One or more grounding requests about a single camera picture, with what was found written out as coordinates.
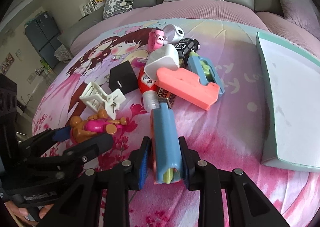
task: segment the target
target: pink lighter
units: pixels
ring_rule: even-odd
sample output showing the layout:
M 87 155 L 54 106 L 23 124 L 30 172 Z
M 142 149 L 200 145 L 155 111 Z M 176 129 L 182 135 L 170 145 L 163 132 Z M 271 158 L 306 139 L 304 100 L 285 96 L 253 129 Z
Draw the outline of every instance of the pink lighter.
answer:
M 159 49 L 163 46 L 163 42 L 166 39 L 164 31 L 161 29 L 152 29 L 149 33 L 148 50 L 150 52 Z

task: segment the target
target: screw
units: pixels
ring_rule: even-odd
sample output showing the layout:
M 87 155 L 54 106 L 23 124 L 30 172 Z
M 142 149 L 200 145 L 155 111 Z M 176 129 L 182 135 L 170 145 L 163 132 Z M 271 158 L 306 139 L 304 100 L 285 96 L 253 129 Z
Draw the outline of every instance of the screw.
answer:
M 206 165 L 207 165 L 207 161 L 199 160 L 199 161 L 198 161 L 198 165 L 199 165 L 199 166 L 206 166 Z
M 242 175 L 243 174 L 243 170 L 241 168 L 235 168 L 234 171 L 235 171 L 235 173 L 237 175 Z
M 130 160 L 124 160 L 122 161 L 122 166 L 130 166 L 131 165 L 131 161 Z
M 65 176 L 65 174 L 62 171 L 56 173 L 56 179 L 63 179 L 64 176 Z
M 92 169 L 92 168 L 89 168 L 89 169 L 87 169 L 87 170 L 85 171 L 85 174 L 86 174 L 86 175 L 93 175 L 94 173 L 95 173 L 95 170 Z

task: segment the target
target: blue gripper pad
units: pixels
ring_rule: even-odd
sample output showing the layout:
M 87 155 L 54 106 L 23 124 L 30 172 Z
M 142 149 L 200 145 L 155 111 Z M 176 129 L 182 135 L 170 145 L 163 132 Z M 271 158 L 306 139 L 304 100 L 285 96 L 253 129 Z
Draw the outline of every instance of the blue gripper pad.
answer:
M 156 183 L 164 183 L 164 173 L 175 168 L 171 182 L 183 177 L 183 165 L 177 128 L 172 109 L 167 103 L 153 110 L 154 144 L 156 154 Z
M 56 142 L 64 142 L 65 140 L 70 139 L 70 130 L 71 126 L 57 129 L 56 133 L 52 136 L 52 139 Z
M 149 149 L 150 143 L 148 143 L 146 150 L 144 151 L 143 154 L 143 159 L 141 161 L 140 165 L 140 171 L 139 171 L 139 188 L 140 190 L 144 186 L 144 183 L 146 182 L 147 178 L 147 162 L 148 162 L 148 149 Z
M 213 78 L 213 81 L 211 81 L 211 82 L 219 85 L 219 87 L 220 87 L 219 98 L 220 98 L 224 93 L 224 87 L 223 87 L 223 84 L 220 80 L 220 77 L 218 76 L 218 73 L 217 73 L 216 69 L 214 68 L 214 65 L 212 64 L 210 59 L 205 58 L 205 57 L 200 57 L 200 56 L 198 56 L 198 57 L 197 56 L 190 56 L 188 59 L 189 69 L 191 70 L 191 72 L 197 74 L 200 77 L 200 79 L 199 79 L 200 84 L 202 84 L 204 86 L 208 85 L 209 81 L 208 81 L 207 77 L 205 76 L 205 73 L 202 69 L 200 61 L 204 61 L 210 67 L 210 74 L 211 74 L 211 77 Z

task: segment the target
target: finger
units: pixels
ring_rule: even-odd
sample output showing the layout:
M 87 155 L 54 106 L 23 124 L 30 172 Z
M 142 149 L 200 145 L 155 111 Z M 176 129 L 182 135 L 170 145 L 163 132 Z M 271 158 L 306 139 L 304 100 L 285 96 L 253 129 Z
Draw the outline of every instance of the finger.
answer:
M 17 216 L 28 216 L 29 214 L 26 208 L 18 208 L 12 201 L 6 202 L 5 206 Z
M 44 207 L 41 208 L 40 212 L 39 212 L 39 217 L 40 219 L 42 219 L 47 212 L 49 212 L 49 210 L 52 208 L 53 204 L 51 205 L 45 205 Z

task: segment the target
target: white cube box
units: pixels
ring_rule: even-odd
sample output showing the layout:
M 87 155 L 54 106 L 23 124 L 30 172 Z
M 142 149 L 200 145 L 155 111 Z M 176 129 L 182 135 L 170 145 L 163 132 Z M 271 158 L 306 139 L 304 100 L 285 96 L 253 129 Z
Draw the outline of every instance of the white cube box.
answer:
M 144 72 L 150 79 L 156 81 L 158 79 L 157 71 L 161 67 L 178 70 L 179 54 L 174 45 L 168 44 L 151 52 L 144 67 Z

